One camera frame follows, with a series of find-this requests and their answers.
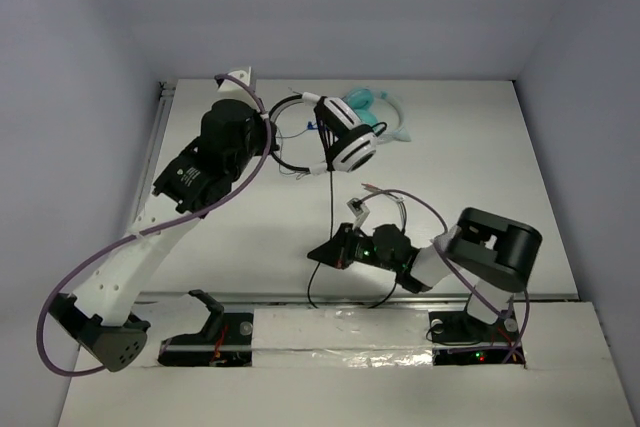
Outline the white black headphones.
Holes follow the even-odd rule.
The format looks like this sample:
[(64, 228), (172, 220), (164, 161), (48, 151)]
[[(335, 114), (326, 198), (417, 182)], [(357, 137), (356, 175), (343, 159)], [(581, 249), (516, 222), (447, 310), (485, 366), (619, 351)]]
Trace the white black headphones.
[(313, 109), (323, 149), (323, 160), (309, 167), (292, 165), (276, 152), (271, 154), (281, 167), (297, 174), (356, 171), (375, 155), (380, 138), (387, 130), (386, 122), (373, 125), (364, 122), (341, 98), (311, 92), (294, 94), (276, 103), (269, 111), (271, 122), (277, 125), (278, 117), (297, 104)]

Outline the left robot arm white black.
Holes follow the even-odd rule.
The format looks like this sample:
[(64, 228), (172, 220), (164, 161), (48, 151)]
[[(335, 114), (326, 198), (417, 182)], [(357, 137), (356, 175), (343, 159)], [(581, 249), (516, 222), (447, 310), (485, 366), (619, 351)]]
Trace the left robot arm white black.
[(139, 294), (200, 221), (249, 185), (255, 175), (245, 169), (253, 159), (266, 161), (275, 133), (268, 114), (238, 100), (215, 102), (158, 175), (124, 237), (98, 254), (84, 282), (56, 295), (49, 315), (101, 370), (121, 371), (141, 353), (150, 325), (132, 312)]

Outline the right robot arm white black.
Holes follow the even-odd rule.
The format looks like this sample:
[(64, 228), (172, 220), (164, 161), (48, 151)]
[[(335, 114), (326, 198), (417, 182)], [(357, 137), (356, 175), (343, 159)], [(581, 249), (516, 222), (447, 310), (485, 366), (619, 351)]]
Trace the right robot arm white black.
[(416, 247), (394, 224), (382, 224), (366, 234), (342, 223), (329, 240), (307, 253), (321, 265), (344, 270), (354, 263), (394, 274), (395, 282), (412, 294), (432, 290), (445, 277), (467, 271), (478, 282), (469, 284), (470, 303), (461, 325), (470, 338), (483, 340), (498, 326), (498, 315), (509, 299), (527, 289), (543, 237), (534, 227), (472, 207), (457, 223), (427, 247)]

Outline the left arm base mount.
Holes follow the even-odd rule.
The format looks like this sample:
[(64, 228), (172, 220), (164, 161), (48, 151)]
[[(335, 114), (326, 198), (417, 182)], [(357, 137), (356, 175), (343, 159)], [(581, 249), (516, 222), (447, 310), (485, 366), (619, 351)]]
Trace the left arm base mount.
[(208, 317), (197, 332), (164, 339), (157, 361), (164, 367), (251, 367), (254, 313), (226, 313), (209, 293), (191, 290), (188, 295), (202, 303)]

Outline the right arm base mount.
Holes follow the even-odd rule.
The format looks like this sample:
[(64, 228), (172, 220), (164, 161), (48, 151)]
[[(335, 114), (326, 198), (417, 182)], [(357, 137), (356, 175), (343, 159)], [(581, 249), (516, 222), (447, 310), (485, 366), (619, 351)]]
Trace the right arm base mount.
[(521, 323), (516, 317), (513, 303), (487, 324), (462, 308), (441, 308), (428, 311), (425, 339), (433, 347), (436, 366), (469, 365), (527, 365), (523, 350), (523, 337), (531, 314), (531, 302), (524, 301)]

